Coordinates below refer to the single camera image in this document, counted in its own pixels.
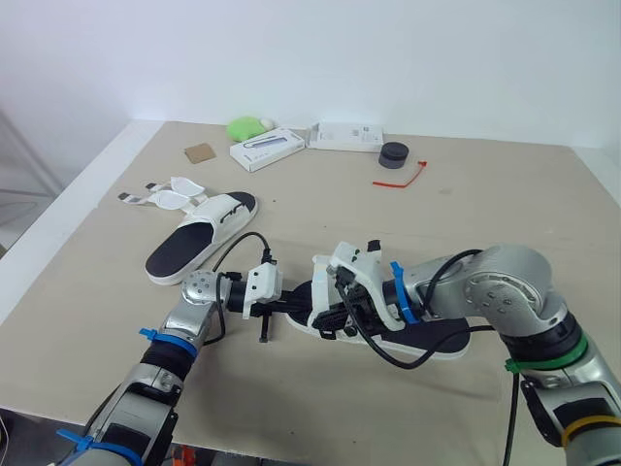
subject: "blue cable tie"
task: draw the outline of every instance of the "blue cable tie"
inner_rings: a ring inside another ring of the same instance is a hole
[[[396,260],[393,260],[390,263],[390,267],[392,268],[392,273],[395,276],[395,289],[397,290],[397,300],[399,301],[401,312],[408,323],[418,323],[420,320],[414,316],[409,308],[408,297],[406,296],[406,287],[404,286],[404,269]]]
[[[88,449],[104,449],[106,451],[111,451],[112,453],[116,453],[126,460],[128,460],[132,466],[143,466],[142,458],[132,449],[128,447],[124,447],[117,444],[109,444],[107,442],[94,442],[94,439],[91,436],[82,437],[74,432],[71,432],[67,429],[58,429],[56,431],[61,437],[64,437],[67,440],[76,444],[76,451],[86,451]]]
[[[150,330],[148,328],[141,328],[140,332],[138,333],[140,333],[141,335],[145,335],[147,337],[147,340],[153,342],[166,342],[177,345],[178,347],[183,348],[184,350],[189,352],[194,359],[196,359],[196,356],[198,355],[198,350],[194,348],[194,345],[186,342],[183,338],[176,337],[174,335],[158,333],[157,330],[152,328]]]

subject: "yellow ring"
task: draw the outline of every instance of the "yellow ring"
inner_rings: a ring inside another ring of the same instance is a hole
[[[575,420],[570,425],[567,426],[565,432],[563,432],[563,437],[561,438],[561,443],[563,444],[563,448],[566,449],[567,445],[570,442],[570,435],[576,430],[584,427],[589,424],[597,424],[599,422],[606,422],[610,424],[621,425],[621,418],[615,416],[588,416],[583,417],[582,419]]]

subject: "white bracket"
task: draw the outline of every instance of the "white bracket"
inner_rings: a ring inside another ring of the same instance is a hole
[[[282,272],[270,262],[248,272],[245,286],[243,318],[250,318],[250,308],[255,303],[269,303],[280,298],[282,293]]]

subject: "red zip tie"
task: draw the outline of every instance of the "red zip tie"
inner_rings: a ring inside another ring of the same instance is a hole
[[[416,178],[418,178],[418,175],[420,175],[420,172],[422,172],[425,169],[425,167],[427,166],[427,161],[419,160],[418,165],[420,166],[418,167],[418,170],[416,171],[416,173],[414,173],[414,176],[411,177],[411,180],[409,180],[405,184],[393,184],[393,183],[385,183],[385,182],[373,182],[373,184],[375,186],[384,186],[384,187],[399,187],[399,188],[408,187],[410,184],[413,183],[414,180],[416,180]]]

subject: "white wall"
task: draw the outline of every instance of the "white wall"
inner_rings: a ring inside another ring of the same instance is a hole
[[[129,117],[338,118],[616,154],[619,5],[3,0],[0,110],[65,183]]]

